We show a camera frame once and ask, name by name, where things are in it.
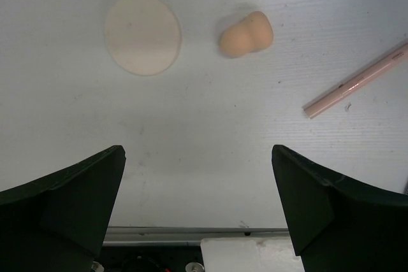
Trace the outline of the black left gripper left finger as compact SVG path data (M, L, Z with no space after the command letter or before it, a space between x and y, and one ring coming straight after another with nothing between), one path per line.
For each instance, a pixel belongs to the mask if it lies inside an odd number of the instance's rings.
M1 192L1 271L90 271L106 235L126 154L115 145Z

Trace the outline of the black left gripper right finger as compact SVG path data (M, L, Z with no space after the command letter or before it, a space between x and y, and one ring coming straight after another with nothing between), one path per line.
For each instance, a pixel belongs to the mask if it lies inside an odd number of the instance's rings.
M407 196L355 180L284 145L272 167L305 271L407 271Z

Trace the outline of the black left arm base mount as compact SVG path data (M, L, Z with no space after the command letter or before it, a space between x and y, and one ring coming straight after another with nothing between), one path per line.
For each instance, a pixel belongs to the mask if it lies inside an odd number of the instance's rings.
M95 259L105 271L190 271L204 267L198 245L105 246Z

